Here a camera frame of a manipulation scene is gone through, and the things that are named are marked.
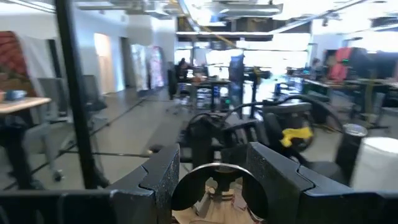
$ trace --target yellow object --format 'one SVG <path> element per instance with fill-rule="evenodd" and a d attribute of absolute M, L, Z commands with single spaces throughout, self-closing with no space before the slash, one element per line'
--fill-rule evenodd
<path fill-rule="evenodd" d="M 282 133 L 284 134 L 284 138 L 280 140 L 280 142 L 285 147 L 290 147 L 292 145 L 293 138 L 309 139 L 313 136 L 313 133 L 309 127 L 298 129 L 288 128 L 283 130 Z"/>

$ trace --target white bucket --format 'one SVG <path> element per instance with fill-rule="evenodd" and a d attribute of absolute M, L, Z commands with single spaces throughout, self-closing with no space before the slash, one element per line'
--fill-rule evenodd
<path fill-rule="evenodd" d="M 398 139 L 364 138 L 351 186 L 355 190 L 398 190 Z"/>

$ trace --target wooden table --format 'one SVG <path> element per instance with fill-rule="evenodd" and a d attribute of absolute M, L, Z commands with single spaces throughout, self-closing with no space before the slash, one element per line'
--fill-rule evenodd
<path fill-rule="evenodd" d="M 41 132 L 42 130 L 43 133 L 40 135 L 48 149 L 49 144 L 47 134 L 49 132 L 49 126 L 45 123 L 45 111 L 42 110 L 40 106 L 47 104 L 50 101 L 50 98 L 32 97 L 25 98 L 20 101 L 0 103 L 0 117 L 1 121 L 3 121 L 0 128 L 0 144 L 7 152 L 7 157 L 12 166 L 12 174 L 17 180 L 19 189 L 39 188 L 37 185 L 34 185 L 31 169 L 24 149 L 24 140 L 25 136 L 29 136 L 27 132 L 31 130 L 32 133 L 33 131 Z M 9 121 L 13 122 L 12 119 L 5 119 L 6 116 L 12 115 L 15 112 L 29 110 L 31 108 L 38 109 L 38 115 L 40 119 L 40 124 L 31 129 L 27 129 L 20 124 L 9 123 Z"/>

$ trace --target metal frame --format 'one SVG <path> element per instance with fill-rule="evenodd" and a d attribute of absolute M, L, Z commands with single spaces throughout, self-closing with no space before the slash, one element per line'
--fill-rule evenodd
<path fill-rule="evenodd" d="M 82 94 L 83 77 L 81 74 L 80 56 L 78 54 L 73 24 L 73 1 L 56 0 L 54 3 L 84 185 L 86 189 L 97 189 L 99 186 L 107 187 L 109 181 L 106 180 L 103 174 L 97 169 L 90 143 L 87 113 L 85 110 L 86 100 L 85 95 Z"/>

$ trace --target floor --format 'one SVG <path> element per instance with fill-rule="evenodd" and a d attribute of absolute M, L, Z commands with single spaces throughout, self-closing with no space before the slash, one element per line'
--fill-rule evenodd
<path fill-rule="evenodd" d="M 166 109 L 173 105 L 173 102 L 168 100 L 166 89 L 147 97 L 143 101 L 137 97 L 135 90 L 132 89 L 107 95 L 105 99 L 108 108 L 104 115 L 109 118 L 111 125 L 100 128 L 92 139 L 97 141 L 98 151 L 101 152 L 146 154 L 152 144 L 173 142 L 178 134 L 179 127 L 188 117 L 187 114 L 173 115 L 166 113 Z M 386 117 L 383 123 L 392 125 L 391 133 L 388 136 L 394 136 L 394 133 L 398 133 L 398 119 Z M 374 131 L 371 134 L 386 135 L 382 131 Z M 311 148 L 304 152 L 305 157 L 312 161 L 333 160 L 340 135 L 321 130 L 318 130 L 316 135 Z M 121 156 L 100 156 L 96 159 L 101 161 L 103 172 L 111 182 L 124 177 L 147 160 L 140 157 Z M 45 157 L 43 154 L 30 152 L 29 162 L 35 169 L 45 162 Z M 48 189 L 84 188 L 77 154 L 64 154 L 56 160 L 56 164 L 65 176 L 61 182 L 52 180 L 52 173 L 47 166 L 36 172 L 34 177 Z M 12 179 L 7 176 L 8 171 L 9 167 L 6 163 L 0 162 L 0 188 L 2 189 L 12 183 Z M 180 176 L 182 177 L 186 173 L 184 167 L 181 167 Z"/>

